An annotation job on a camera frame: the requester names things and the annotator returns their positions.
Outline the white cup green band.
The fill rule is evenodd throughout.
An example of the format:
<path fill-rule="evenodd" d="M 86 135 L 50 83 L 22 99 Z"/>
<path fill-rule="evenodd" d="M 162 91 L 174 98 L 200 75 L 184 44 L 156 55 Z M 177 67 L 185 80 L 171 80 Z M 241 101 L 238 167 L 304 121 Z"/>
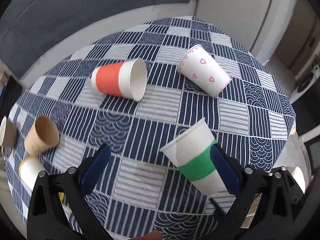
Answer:
<path fill-rule="evenodd" d="M 210 149 L 216 143 L 202 118 L 160 151 L 202 194 L 210 196 L 226 189 L 210 159 Z"/>

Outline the white cup yellow interior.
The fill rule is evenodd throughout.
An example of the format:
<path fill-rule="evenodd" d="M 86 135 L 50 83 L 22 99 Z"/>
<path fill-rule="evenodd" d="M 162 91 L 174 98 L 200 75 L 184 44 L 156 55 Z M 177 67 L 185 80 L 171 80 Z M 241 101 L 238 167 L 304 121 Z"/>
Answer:
<path fill-rule="evenodd" d="M 50 174 L 40 162 L 40 159 L 35 156 L 25 158 L 18 167 L 18 175 L 21 181 L 23 181 L 30 191 L 33 191 L 38 174 L 41 171 L 46 171 Z"/>

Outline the brown ceramic mug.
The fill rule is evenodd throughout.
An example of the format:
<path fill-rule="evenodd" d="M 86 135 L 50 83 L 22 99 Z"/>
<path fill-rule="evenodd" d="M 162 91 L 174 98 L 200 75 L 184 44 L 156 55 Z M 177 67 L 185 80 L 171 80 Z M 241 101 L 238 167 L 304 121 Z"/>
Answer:
<path fill-rule="evenodd" d="M 1 154 L 5 148 L 14 148 L 17 140 L 17 127 L 4 116 L 1 121 L 0 143 Z"/>

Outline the white cup pink hearts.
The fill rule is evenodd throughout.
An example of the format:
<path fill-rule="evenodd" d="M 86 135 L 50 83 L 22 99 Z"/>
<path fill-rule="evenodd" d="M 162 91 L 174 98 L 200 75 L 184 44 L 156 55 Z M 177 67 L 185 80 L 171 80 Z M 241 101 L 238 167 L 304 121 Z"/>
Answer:
<path fill-rule="evenodd" d="M 178 64 L 178 72 L 212 98 L 217 97 L 232 80 L 200 44 L 185 53 Z"/>

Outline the white cup red band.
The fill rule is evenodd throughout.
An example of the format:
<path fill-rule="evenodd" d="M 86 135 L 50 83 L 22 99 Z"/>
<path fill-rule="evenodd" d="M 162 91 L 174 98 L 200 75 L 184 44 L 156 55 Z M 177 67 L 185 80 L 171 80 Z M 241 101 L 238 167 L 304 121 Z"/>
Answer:
<path fill-rule="evenodd" d="M 146 64 L 141 59 L 100 66 L 93 70 L 91 84 L 101 94 L 139 102 L 148 80 Z"/>

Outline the brown kraft paper cup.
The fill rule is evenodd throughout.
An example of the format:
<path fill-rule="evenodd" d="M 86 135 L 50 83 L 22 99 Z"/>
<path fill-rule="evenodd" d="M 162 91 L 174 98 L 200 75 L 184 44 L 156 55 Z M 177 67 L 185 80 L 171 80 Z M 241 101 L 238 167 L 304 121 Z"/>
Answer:
<path fill-rule="evenodd" d="M 38 116 L 24 140 L 26 152 L 31 156 L 42 154 L 59 143 L 59 130 L 46 116 Z"/>

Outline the blue patterned tablecloth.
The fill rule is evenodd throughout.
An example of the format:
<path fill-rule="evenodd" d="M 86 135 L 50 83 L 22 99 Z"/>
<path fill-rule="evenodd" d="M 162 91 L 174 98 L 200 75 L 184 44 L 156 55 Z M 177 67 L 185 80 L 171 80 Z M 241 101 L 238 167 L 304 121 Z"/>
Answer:
<path fill-rule="evenodd" d="M 231 77 L 215 98 L 178 72 L 200 44 Z M 144 98 L 103 95 L 91 85 L 95 68 L 142 59 Z M 23 219 L 31 191 L 18 167 L 24 139 L 38 116 L 56 123 L 60 142 L 40 156 L 49 173 L 65 172 L 102 144 L 111 159 L 86 200 L 117 239 L 158 230 L 164 239 L 198 239 L 213 230 L 210 197 L 197 190 L 160 149 L 202 118 L 223 150 L 243 166 L 270 171 L 295 123 L 295 112 L 272 74 L 235 39 L 191 17 L 154 20 L 108 35 L 63 59 L 20 96 L 9 114 L 18 127 L 6 152 L 9 188 Z"/>

